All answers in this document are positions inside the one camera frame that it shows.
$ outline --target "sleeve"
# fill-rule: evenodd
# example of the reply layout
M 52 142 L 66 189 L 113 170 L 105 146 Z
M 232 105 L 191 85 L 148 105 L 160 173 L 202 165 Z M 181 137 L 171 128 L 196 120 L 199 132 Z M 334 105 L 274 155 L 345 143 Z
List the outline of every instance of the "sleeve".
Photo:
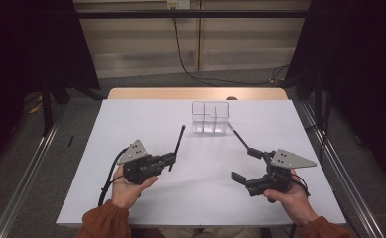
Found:
M 329 223 L 320 216 L 304 227 L 298 227 L 298 237 L 306 238 L 351 238 L 350 233 L 343 227 Z
M 96 207 L 84 213 L 83 226 L 78 230 L 76 238 L 96 237 L 131 237 L 128 225 L 128 209 L 123 209 L 107 200 L 102 206 Z

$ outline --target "wall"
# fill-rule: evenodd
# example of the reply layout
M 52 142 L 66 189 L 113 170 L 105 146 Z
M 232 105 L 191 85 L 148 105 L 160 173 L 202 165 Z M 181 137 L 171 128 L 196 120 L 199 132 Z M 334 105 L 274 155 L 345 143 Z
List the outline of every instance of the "wall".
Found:
M 77 10 L 163 10 L 166 1 L 74 0 Z M 192 0 L 191 9 L 306 10 L 310 0 Z M 80 20 L 99 78 L 181 72 L 172 19 Z M 303 19 L 177 19 L 188 71 L 290 62 Z

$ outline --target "right hand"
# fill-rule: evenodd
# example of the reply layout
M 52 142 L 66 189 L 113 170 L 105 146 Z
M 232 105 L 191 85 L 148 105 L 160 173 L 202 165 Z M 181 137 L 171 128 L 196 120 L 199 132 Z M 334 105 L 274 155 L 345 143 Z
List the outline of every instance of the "right hand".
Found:
M 293 175 L 296 174 L 295 170 L 291 170 L 291 172 Z M 299 182 L 299 179 L 295 176 L 292 176 L 292 179 Z M 304 189 L 294 182 L 291 182 L 291 188 L 287 192 L 281 193 L 277 190 L 267 189 L 263 195 L 267 198 L 280 201 L 289 218 L 291 218 L 297 226 L 304 226 L 319 218 L 311 208 Z
M 155 183 L 158 177 L 147 178 L 141 185 L 136 185 L 123 177 L 123 174 L 124 165 L 120 165 L 114 174 L 116 181 L 112 184 L 112 203 L 120 208 L 129 209 L 141 192 Z

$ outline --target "white tabletop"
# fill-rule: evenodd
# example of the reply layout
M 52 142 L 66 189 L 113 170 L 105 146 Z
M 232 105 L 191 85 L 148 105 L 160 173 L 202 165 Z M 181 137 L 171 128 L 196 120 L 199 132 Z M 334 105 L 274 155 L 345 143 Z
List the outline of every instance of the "white tabletop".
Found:
M 250 147 L 279 148 L 317 161 L 292 101 L 229 101 L 229 122 Z M 263 160 L 246 154 L 230 129 L 226 134 L 192 132 L 190 100 L 104 100 L 57 224 L 81 225 L 82 215 L 97 206 L 116 155 L 136 139 L 149 154 L 171 152 L 186 125 L 177 161 L 168 173 L 143 191 L 130 209 L 133 227 L 273 226 L 291 224 L 279 202 L 249 196 L 231 179 L 266 174 Z M 345 223 L 320 166 L 297 169 L 307 182 L 310 202 L 318 215 Z

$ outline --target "clear compartment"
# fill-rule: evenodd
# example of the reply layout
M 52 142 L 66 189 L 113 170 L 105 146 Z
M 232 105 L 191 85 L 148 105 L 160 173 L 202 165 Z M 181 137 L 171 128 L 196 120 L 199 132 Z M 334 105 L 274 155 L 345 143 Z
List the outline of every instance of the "clear compartment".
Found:
M 228 102 L 192 103 L 193 132 L 196 133 L 226 133 L 229 122 Z

